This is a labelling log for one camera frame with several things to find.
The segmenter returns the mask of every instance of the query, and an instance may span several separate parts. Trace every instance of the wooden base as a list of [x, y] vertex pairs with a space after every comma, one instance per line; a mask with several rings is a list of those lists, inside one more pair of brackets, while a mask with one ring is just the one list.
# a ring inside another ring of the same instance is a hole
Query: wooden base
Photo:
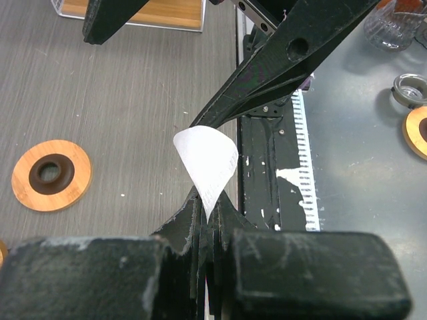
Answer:
[[427, 160], [427, 141], [425, 134], [421, 132], [420, 126], [424, 126], [424, 132], [427, 131], [427, 107], [421, 107], [409, 112], [409, 115], [403, 121], [403, 136], [409, 147], [421, 158]]
[[[61, 14], [84, 17], [88, 0], [63, 0]], [[202, 0], [150, 0], [129, 22], [201, 31]]]
[[0, 268], [5, 260], [7, 256], [7, 247], [5, 245], [4, 242], [2, 242], [2, 240], [0, 240]]

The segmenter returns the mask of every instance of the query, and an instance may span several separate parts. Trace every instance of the wooden box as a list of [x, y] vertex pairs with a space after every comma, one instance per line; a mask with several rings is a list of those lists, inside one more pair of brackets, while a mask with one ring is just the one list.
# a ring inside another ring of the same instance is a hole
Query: wooden box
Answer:
[[[84, 19], [88, 0], [51, 0], [62, 17]], [[206, 0], [150, 0], [127, 24], [203, 30]]]

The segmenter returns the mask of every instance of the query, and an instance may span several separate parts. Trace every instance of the white paint splatter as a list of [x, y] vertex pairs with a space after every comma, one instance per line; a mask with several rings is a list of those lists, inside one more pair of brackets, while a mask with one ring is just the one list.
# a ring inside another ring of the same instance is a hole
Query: white paint splatter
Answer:
[[276, 170], [276, 176], [300, 187], [300, 168]]
[[127, 263], [127, 257], [121, 257], [120, 258], [120, 262], [119, 262], [119, 268], [123, 268], [125, 266], [125, 264]]

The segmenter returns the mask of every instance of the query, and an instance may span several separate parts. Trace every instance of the metal lid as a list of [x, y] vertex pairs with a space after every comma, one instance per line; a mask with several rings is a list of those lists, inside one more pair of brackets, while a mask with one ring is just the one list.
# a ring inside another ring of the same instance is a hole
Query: metal lid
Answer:
[[427, 104], [427, 79], [421, 75], [404, 74], [393, 82], [393, 97], [397, 102], [415, 109]]

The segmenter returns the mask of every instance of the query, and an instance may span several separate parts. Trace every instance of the white paper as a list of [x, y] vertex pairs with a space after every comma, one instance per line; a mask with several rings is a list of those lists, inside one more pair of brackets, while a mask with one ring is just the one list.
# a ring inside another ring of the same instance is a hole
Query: white paper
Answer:
[[236, 144], [218, 130], [203, 125], [177, 133], [173, 144], [200, 194], [209, 221], [238, 165]]

